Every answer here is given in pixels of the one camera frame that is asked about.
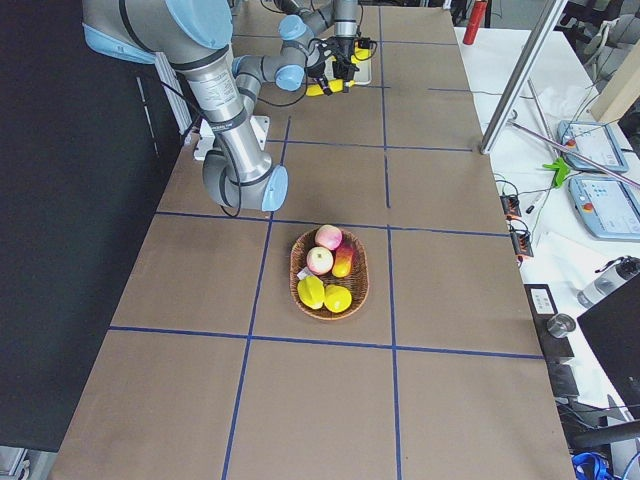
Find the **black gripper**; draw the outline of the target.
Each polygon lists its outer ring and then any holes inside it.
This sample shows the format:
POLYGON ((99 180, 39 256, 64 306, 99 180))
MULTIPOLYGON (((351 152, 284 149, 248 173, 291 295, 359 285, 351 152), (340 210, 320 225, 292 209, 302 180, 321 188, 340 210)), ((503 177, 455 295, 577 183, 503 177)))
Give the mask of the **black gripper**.
POLYGON ((354 38, 350 36, 333 36, 334 64, 338 68, 345 68, 344 84, 351 86, 354 81, 357 66, 352 61, 354 55, 354 38))
POLYGON ((311 57, 310 47, 308 49, 308 57, 306 63, 306 74, 312 80, 320 80, 320 87, 324 95, 331 95, 332 89, 330 81, 326 77, 326 62, 318 62, 311 57))

